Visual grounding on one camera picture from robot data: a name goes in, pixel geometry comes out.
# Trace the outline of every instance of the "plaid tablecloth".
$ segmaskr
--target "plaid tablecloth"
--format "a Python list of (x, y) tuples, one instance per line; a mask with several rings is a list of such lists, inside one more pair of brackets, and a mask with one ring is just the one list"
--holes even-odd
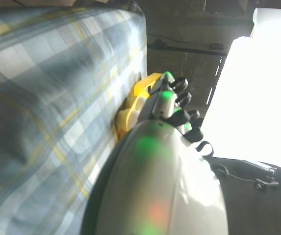
[(113, 118), (146, 73), (143, 15), (0, 9), (0, 235), (78, 234)]

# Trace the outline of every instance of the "yellow object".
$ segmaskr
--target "yellow object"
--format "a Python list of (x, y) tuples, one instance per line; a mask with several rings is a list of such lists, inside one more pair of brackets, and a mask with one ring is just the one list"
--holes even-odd
[(145, 79), (137, 82), (128, 95), (125, 103), (125, 109), (117, 113), (116, 125), (119, 129), (119, 135), (122, 137), (136, 123), (145, 99), (150, 95), (147, 92), (148, 87), (153, 87), (161, 73), (153, 73)]

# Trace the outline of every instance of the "yellow plastic toy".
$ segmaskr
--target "yellow plastic toy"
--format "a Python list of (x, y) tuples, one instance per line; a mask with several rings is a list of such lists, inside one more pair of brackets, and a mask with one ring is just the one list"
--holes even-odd
[(147, 92), (148, 87), (152, 88), (161, 75), (155, 72), (133, 86), (126, 99), (125, 109), (117, 113), (116, 125), (120, 137), (136, 125), (140, 111), (150, 96)]

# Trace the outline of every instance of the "checkered fabric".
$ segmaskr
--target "checkered fabric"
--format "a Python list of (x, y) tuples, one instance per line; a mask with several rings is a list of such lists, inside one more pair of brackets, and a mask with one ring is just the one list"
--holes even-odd
[(146, 50), (140, 14), (0, 8), (0, 235), (79, 233)]

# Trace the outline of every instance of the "blue plaid cloth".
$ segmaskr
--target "blue plaid cloth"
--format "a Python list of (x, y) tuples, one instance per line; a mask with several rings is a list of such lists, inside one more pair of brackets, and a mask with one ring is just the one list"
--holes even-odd
[(78, 234), (146, 50), (141, 14), (0, 8), (0, 235)]

